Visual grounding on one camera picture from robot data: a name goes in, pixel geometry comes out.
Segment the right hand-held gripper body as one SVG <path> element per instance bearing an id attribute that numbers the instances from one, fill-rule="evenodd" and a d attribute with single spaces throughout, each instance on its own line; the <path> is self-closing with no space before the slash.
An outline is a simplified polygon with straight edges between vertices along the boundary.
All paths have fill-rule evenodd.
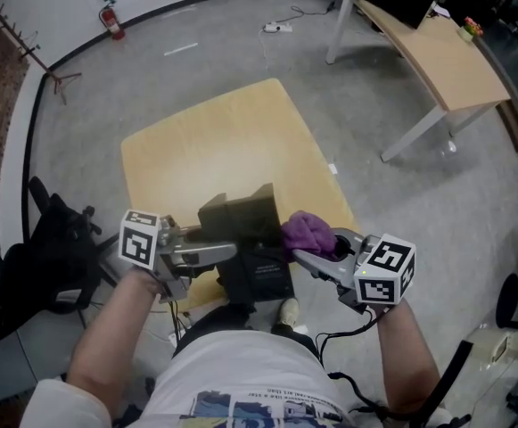
<path id="1" fill-rule="evenodd" d="M 368 235 L 350 254 L 353 268 L 338 289 L 339 301 L 362 313 L 368 305 L 394 307 L 415 275 L 416 246 L 393 235 Z"/>

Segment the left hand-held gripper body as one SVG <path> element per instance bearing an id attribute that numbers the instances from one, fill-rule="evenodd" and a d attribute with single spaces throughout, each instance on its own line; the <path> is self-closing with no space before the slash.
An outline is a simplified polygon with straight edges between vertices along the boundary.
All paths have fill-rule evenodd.
<path id="1" fill-rule="evenodd" d="M 192 280 L 215 266 L 185 264 L 182 227 L 170 216 L 128 210 L 120 222 L 119 257 L 145 271 L 155 280 L 161 301 L 182 300 Z"/>

